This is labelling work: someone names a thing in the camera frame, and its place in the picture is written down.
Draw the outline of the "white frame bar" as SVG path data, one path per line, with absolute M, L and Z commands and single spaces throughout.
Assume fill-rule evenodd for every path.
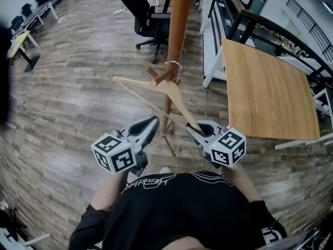
M 52 236 L 49 233 L 46 233 L 46 234 L 43 234 L 43 235 L 41 235 L 39 237 L 36 237 L 36 238 L 34 238 L 32 240 L 29 240 L 29 241 L 20 241 L 20 244 L 22 246 L 24 246 L 25 248 L 27 248 L 27 247 L 31 247 L 31 246 L 33 246 L 33 245 L 35 245 L 37 243 L 40 243 L 43 240 L 51 238 L 51 237 Z

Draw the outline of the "wooden table with white legs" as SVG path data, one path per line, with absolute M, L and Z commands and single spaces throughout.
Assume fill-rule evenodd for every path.
M 252 46 L 221 40 L 229 127 L 247 137 L 283 140 L 275 149 L 309 145 L 321 136 L 306 75 Z

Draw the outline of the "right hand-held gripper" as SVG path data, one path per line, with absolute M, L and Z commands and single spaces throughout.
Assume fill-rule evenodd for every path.
M 198 146 L 205 146 L 203 151 L 214 165 L 232 167 L 240 161 L 246 153 L 246 137 L 231 128 L 222 135 L 223 126 L 212 120 L 199 120 L 201 130 L 185 126 L 186 132 Z M 212 135 L 219 135 L 212 141 Z

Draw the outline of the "white metal shelf frame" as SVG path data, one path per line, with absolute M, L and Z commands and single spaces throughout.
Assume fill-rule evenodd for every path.
M 212 79 L 225 80 L 223 53 L 221 39 L 225 38 L 225 32 L 218 6 L 213 0 L 201 0 L 199 8 L 201 9 L 201 26 L 199 35 L 203 43 L 203 78 L 206 78 L 215 70 Z

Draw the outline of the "dark desk with white legs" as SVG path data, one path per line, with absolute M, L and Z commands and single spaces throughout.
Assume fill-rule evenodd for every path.
M 58 15 L 55 12 L 53 5 L 52 5 L 52 0 L 49 0 L 39 7 L 37 7 L 28 17 L 27 19 L 19 26 L 19 28 L 13 33 L 13 36 L 20 35 L 21 33 L 24 33 L 28 30 L 28 27 L 31 25 L 31 23 L 37 18 L 42 25 L 44 25 L 44 22 L 41 19 L 41 12 L 44 9 L 50 9 L 51 13 L 53 14 L 55 20 L 58 20 Z

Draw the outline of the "black-top table with white legs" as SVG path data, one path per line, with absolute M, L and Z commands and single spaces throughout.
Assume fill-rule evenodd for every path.
M 313 100 L 321 117 L 328 116 L 333 120 L 333 91 L 326 87 L 315 94 Z

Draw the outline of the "brown wooden coat rack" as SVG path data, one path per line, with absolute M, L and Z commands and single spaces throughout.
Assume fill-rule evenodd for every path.
M 180 61 L 184 46 L 187 20 L 188 20 L 190 6 L 192 5 L 193 2 L 194 0 L 172 0 L 167 62 L 176 61 L 179 63 L 179 65 L 175 65 L 174 68 L 172 69 L 173 80 L 175 78 L 179 78 L 178 70 L 181 68 Z M 161 129 L 161 136 L 165 140 L 172 156 L 175 156 L 175 153 L 170 146 L 166 134 L 165 135 L 162 134 L 162 129 Z

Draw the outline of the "black barred wall railing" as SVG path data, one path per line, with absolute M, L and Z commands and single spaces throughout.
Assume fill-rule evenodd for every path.
M 287 7 L 296 15 L 296 17 L 304 24 L 309 34 L 318 44 L 322 55 L 328 62 L 333 62 L 333 44 L 328 39 L 326 34 L 306 10 L 296 1 L 288 0 Z

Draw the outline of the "person's left forearm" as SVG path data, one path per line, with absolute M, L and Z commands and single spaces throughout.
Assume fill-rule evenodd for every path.
M 114 203 L 126 187 L 129 172 L 110 174 L 101 182 L 101 186 L 94 195 L 90 205 L 95 210 L 111 211 Z

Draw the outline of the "black printed t-shirt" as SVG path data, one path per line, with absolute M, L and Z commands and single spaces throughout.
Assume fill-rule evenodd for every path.
M 90 204 L 68 250 L 255 250 L 287 236 L 264 201 L 211 171 L 151 174 L 126 184 L 111 211 Z

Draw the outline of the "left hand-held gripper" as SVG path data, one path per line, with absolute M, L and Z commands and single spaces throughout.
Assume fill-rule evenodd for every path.
M 159 124 L 159 118 L 151 116 L 128 123 L 122 133 L 105 133 L 91 145 L 97 163 L 113 175 L 128 171 L 139 177 L 148 165 L 142 150 L 155 137 Z M 129 136 L 136 137 L 135 143 Z

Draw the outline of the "black curved metal railing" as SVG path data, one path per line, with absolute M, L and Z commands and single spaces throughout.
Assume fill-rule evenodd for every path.
M 241 44 L 245 44 L 247 39 L 256 39 L 268 44 L 274 47 L 278 52 L 288 54 L 299 63 L 305 65 L 305 67 L 310 70 L 310 74 L 307 76 L 310 83 L 328 87 L 333 91 L 333 69 L 331 69 L 328 63 L 324 62 L 309 46 L 291 32 L 267 18 L 245 9 L 240 0 L 214 0 L 209 11 L 209 17 L 212 15 L 217 16 L 216 11 L 220 14 L 223 30 L 227 39 Z M 281 44 L 259 35 L 257 29 L 260 27 L 270 32 L 275 32 L 281 38 L 293 43 L 308 55 L 308 59 L 302 59 L 300 56 L 292 53 L 291 50 L 284 48 Z

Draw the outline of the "wooden hanger with metal hook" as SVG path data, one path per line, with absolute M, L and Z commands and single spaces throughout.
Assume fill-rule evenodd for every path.
M 172 104 L 176 106 L 176 108 L 178 109 L 178 111 L 181 113 L 181 115 L 184 117 L 184 119 L 187 121 L 188 124 L 190 124 L 193 128 L 195 128 L 199 132 L 202 132 L 202 129 L 200 128 L 199 124 L 197 123 L 193 115 L 189 112 L 183 101 L 182 92 L 180 87 L 178 86 L 181 79 L 180 78 L 175 78 L 174 80 L 172 79 L 173 76 L 172 69 L 174 68 L 175 65 L 179 65 L 179 63 L 176 61 L 168 61 L 167 64 L 168 68 L 166 72 L 160 75 L 158 75 L 150 67 L 146 69 L 146 71 L 152 76 L 151 81 L 139 81 L 118 76 L 112 77 L 111 80 L 112 82 L 122 86 L 128 92 L 130 92 L 138 99 L 140 99 L 144 104 L 151 107 L 152 109 L 154 109 L 163 116 L 163 128 L 162 128 L 163 135 L 166 134 L 168 128 L 172 123 L 175 123 L 181 126 L 182 128 L 185 128 L 184 124 L 176 121 L 174 118 L 170 116 Z M 134 91 L 130 90 L 128 88 L 129 85 L 136 88 L 146 89 L 164 94 L 165 95 L 164 110 L 159 109 L 158 107 L 150 103 L 148 100 L 144 99 Z

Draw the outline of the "black mesh office chair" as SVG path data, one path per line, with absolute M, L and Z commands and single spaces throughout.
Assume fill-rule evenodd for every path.
M 135 18 L 134 31 L 137 35 L 150 38 L 136 44 L 136 49 L 143 45 L 155 45 L 156 50 L 151 63 L 157 62 L 158 52 L 162 44 L 169 43 L 170 13 L 157 13 L 155 7 L 150 6 L 147 0 L 121 0 Z

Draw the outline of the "yellowish desk with black base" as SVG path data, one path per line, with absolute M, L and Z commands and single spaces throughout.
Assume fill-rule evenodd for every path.
M 19 55 L 27 61 L 28 64 L 25 68 L 25 72 L 32 72 L 40 58 L 40 55 L 36 55 L 30 58 L 23 51 L 23 44 L 28 38 L 29 34 L 30 32 L 27 31 L 17 36 L 14 40 L 11 41 L 11 47 L 7 51 L 7 59 L 13 60 L 14 57 L 19 53 Z

